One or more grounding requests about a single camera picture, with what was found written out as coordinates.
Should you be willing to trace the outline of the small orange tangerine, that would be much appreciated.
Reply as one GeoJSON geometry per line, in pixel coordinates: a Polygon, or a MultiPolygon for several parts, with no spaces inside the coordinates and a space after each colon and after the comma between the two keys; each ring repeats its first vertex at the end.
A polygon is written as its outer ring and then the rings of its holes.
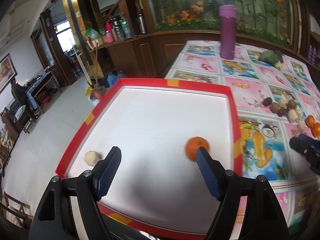
{"type": "Polygon", "coordinates": [[[314,123],[312,127],[312,134],[314,137],[319,137],[320,136],[320,123],[314,123]]]}

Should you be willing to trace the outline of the large orange tangerine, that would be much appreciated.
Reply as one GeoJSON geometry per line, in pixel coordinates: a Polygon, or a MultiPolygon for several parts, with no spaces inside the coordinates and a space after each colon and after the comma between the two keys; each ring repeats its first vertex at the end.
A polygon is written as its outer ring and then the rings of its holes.
{"type": "Polygon", "coordinates": [[[305,124],[306,124],[306,126],[313,128],[313,126],[315,124],[315,118],[313,117],[313,115],[308,115],[306,117],[305,124]]]}

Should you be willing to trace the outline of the beige cake piece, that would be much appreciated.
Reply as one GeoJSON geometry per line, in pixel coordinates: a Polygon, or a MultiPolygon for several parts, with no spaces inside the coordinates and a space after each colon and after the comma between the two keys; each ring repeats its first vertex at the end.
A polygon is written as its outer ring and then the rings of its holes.
{"type": "Polygon", "coordinates": [[[303,121],[300,121],[298,124],[297,124],[297,129],[300,133],[304,133],[304,130],[306,129],[306,123],[303,122],[303,121]]]}
{"type": "Polygon", "coordinates": [[[88,151],[84,155],[84,162],[91,167],[94,167],[100,160],[101,157],[99,153],[95,151],[88,151]]]}

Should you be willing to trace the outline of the dark red jujube date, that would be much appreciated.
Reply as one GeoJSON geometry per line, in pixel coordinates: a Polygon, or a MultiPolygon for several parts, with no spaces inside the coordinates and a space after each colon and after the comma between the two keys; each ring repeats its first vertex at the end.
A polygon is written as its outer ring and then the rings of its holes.
{"type": "Polygon", "coordinates": [[[287,115],[287,109],[286,108],[281,108],[277,112],[277,116],[279,116],[279,117],[283,117],[283,116],[286,116],[286,115],[287,115]]]}

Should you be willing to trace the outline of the beige cake cube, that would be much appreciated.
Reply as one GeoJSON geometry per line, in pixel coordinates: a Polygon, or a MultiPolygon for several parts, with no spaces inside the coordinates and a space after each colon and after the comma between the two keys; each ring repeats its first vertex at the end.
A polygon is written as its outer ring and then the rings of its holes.
{"type": "Polygon", "coordinates": [[[289,103],[289,99],[288,98],[280,98],[278,100],[278,105],[281,107],[281,108],[287,108],[287,105],[289,103]]]}
{"type": "Polygon", "coordinates": [[[297,112],[294,109],[290,109],[287,113],[287,118],[290,123],[298,123],[299,122],[299,116],[297,112]]]}

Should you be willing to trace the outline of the small brown kiwi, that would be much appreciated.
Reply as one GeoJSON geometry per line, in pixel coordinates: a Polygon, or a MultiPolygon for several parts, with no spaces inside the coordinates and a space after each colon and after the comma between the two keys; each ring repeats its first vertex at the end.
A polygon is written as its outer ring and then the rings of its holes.
{"type": "Polygon", "coordinates": [[[289,100],[288,103],[287,103],[287,109],[290,110],[290,109],[296,109],[297,107],[297,104],[295,102],[295,100],[289,100]]]}

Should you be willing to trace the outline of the colourful fruit print tablecloth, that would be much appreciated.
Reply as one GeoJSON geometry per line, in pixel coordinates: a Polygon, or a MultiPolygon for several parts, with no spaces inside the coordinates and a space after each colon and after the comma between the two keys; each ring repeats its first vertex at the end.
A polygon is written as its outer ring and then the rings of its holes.
{"type": "Polygon", "coordinates": [[[283,55],[281,70],[258,60],[262,48],[235,46],[233,60],[220,57],[217,41],[188,41],[166,74],[168,79],[199,81],[228,86],[233,94],[240,128],[242,174],[254,178],[264,175],[271,183],[287,224],[297,226],[312,197],[319,190],[319,176],[307,160],[292,150],[289,140],[304,133],[287,115],[277,116],[264,106],[280,98],[295,100],[299,121],[308,115],[319,120],[319,90],[305,64],[283,55]]]}

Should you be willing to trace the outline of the dark purple round fruit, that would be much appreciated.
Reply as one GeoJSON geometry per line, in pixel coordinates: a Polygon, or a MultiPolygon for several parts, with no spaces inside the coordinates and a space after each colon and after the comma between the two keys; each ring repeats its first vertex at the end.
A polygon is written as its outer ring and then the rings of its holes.
{"type": "Polygon", "coordinates": [[[270,97],[268,97],[268,98],[265,98],[264,100],[263,100],[263,105],[264,106],[269,106],[269,105],[271,105],[271,103],[272,103],[272,99],[270,98],[270,97]]]}

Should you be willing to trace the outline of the red rimmed white tray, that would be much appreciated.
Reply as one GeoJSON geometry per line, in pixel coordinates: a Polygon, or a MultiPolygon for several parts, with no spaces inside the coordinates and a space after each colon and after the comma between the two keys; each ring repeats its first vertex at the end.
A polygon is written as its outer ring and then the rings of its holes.
{"type": "Polygon", "coordinates": [[[88,151],[121,162],[100,211],[158,237],[203,239],[218,207],[185,146],[201,137],[224,168],[242,172],[240,129],[228,86],[167,79],[121,79],[89,113],[66,148],[56,174],[88,169],[88,151]]]}

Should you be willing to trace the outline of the purple bottles on shelf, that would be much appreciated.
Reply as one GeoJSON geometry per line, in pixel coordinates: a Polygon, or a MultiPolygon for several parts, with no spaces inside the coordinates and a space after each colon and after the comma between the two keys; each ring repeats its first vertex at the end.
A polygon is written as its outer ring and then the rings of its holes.
{"type": "Polygon", "coordinates": [[[309,46],[307,60],[314,66],[319,66],[319,50],[312,45],[309,46]]]}

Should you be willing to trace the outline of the green leafy cauliflower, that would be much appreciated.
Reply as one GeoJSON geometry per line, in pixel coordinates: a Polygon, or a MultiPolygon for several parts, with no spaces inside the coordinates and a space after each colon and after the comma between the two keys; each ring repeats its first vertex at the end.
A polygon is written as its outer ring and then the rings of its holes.
{"type": "Polygon", "coordinates": [[[266,50],[260,54],[258,57],[259,61],[272,65],[278,70],[282,69],[283,66],[283,55],[278,50],[266,50]]]}

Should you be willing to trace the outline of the person in dark clothes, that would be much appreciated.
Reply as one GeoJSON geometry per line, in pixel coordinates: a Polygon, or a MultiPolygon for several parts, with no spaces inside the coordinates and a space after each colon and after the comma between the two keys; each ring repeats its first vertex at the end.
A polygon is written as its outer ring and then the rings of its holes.
{"type": "Polygon", "coordinates": [[[18,102],[20,106],[25,105],[25,110],[30,110],[28,98],[27,98],[27,88],[19,85],[16,79],[13,77],[10,81],[11,83],[11,93],[14,99],[18,102]]]}

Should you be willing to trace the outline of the dark wooden cabinet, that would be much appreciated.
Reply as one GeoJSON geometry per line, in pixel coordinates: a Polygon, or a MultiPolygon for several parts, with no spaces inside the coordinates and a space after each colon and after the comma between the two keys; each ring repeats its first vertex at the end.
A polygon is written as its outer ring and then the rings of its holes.
{"type": "Polygon", "coordinates": [[[189,40],[218,41],[218,31],[165,31],[107,43],[98,48],[98,73],[122,71],[128,77],[159,77],[189,40]]]}

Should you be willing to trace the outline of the pink thermos on cabinet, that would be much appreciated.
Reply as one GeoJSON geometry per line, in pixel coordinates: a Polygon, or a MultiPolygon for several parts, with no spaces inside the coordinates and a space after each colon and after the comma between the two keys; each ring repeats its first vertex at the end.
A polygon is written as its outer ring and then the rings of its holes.
{"type": "Polygon", "coordinates": [[[114,37],[112,34],[112,25],[107,21],[105,24],[105,30],[106,30],[106,38],[108,43],[114,42],[114,37]]]}

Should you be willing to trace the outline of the framed wall picture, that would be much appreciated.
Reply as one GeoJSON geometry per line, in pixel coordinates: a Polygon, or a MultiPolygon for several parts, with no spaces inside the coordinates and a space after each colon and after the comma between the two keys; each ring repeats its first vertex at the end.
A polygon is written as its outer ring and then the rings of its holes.
{"type": "Polygon", "coordinates": [[[17,75],[16,69],[8,53],[0,61],[0,93],[7,87],[10,81],[17,75]]]}

